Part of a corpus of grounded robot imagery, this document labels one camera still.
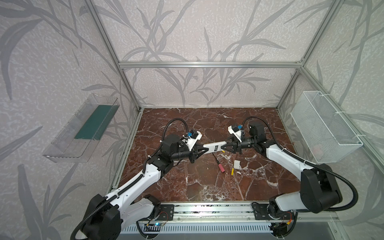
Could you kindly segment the red white remote control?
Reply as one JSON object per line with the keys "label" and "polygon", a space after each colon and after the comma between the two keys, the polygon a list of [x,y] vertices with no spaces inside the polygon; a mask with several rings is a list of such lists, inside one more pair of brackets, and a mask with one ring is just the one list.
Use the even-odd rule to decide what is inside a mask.
{"label": "red white remote control", "polygon": [[216,142],[216,143],[210,143],[210,144],[204,144],[203,147],[208,149],[205,154],[210,154],[210,153],[216,153],[216,152],[221,152],[224,149],[222,149],[222,146],[225,145],[227,142],[222,141],[222,142]]}

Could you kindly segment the white battery cover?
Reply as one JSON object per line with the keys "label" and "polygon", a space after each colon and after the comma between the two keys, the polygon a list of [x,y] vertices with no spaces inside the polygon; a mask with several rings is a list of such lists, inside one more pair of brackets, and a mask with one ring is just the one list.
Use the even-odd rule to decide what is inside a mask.
{"label": "white battery cover", "polygon": [[241,169],[241,162],[238,160],[234,160],[234,169],[240,170]]}

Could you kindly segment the red handled screwdriver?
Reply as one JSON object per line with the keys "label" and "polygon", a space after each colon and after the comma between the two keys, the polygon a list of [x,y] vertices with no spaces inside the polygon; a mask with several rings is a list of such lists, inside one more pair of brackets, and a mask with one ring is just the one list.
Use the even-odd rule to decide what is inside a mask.
{"label": "red handled screwdriver", "polygon": [[214,157],[214,159],[215,159],[215,161],[216,161],[216,163],[217,163],[217,165],[218,165],[218,167],[219,167],[221,173],[224,173],[224,172],[225,172],[225,168],[224,168],[223,165],[220,163],[220,161],[218,160],[217,156],[216,156],[214,153],[212,153],[212,155],[213,155],[213,157]]}

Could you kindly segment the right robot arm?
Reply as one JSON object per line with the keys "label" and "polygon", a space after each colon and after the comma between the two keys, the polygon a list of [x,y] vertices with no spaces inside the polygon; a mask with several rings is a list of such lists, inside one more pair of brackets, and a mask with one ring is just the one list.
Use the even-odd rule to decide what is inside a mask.
{"label": "right robot arm", "polygon": [[245,136],[242,125],[228,127],[230,137],[223,150],[241,154],[253,149],[265,158],[279,164],[300,181],[300,190],[270,199],[275,211],[295,210],[320,213],[345,211],[356,205],[359,194],[356,187],[326,164],[314,164],[283,148],[275,137],[268,139],[264,126],[250,125],[250,136]]}

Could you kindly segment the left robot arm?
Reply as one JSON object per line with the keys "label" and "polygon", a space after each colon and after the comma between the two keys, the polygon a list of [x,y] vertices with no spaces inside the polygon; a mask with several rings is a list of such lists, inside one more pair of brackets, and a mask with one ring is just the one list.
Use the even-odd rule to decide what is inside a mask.
{"label": "left robot arm", "polygon": [[175,161],[188,158],[194,162],[206,153],[208,148],[197,143],[201,138],[202,134],[195,130],[184,137],[171,134],[164,138],[138,174],[106,196],[97,194],[90,200],[83,220],[70,238],[76,239],[77,233],[81,232],[87,240],[115,240],[124,227],[149,217],[159,201],[146,197],[135,203],[135,199],[164,177]]}

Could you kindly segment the green mat in shelf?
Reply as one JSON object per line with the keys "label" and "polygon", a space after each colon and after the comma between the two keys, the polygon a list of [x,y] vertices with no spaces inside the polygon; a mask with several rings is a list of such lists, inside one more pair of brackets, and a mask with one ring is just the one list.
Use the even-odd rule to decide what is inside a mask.
{"label": "green mat in shelf", "polygon": [[120,106],[98,105],[75,136],[80,140],[99,141]]}

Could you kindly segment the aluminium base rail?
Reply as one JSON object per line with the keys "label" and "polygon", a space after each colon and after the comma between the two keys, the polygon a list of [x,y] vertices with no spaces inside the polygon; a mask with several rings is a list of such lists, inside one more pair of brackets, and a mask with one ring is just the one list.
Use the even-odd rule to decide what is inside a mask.
{"label": "aluminium base rail", "polygon": [[97,219],[107,216],[107,211],[120,215],[118,223],[122,228],[135,222],[150,222],[165,224],[171,223],[242,223],[242,222],[266,222],[278,223],[294,220],[295,211],[281,212],[273,216],[268,213],[268,203],[257,202],[172,202],[158,203],[154,205],[148,199],[136,204],[128,204],[127,210],[111,204],[103,207],[96,214]]}

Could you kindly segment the aluminium frame crossbar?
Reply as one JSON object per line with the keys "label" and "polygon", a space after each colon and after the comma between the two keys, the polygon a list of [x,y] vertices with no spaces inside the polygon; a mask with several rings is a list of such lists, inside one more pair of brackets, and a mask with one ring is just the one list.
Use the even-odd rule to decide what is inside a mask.
{"label": "aluminium frame crossbar", "polygon": [[291,68],[298,69],[297,62],[120,62],[121,69],[130,68]]}

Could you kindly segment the clear plastic wall shelf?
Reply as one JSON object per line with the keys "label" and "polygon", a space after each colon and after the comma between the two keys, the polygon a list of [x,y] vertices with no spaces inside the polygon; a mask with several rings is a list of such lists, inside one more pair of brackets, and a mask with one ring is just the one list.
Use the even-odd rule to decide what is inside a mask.
{"label": "clear plastic wall shelf", "polygon": [[43,156],[54,163],[88,162],[119,107],[117,97],[90,94]]}

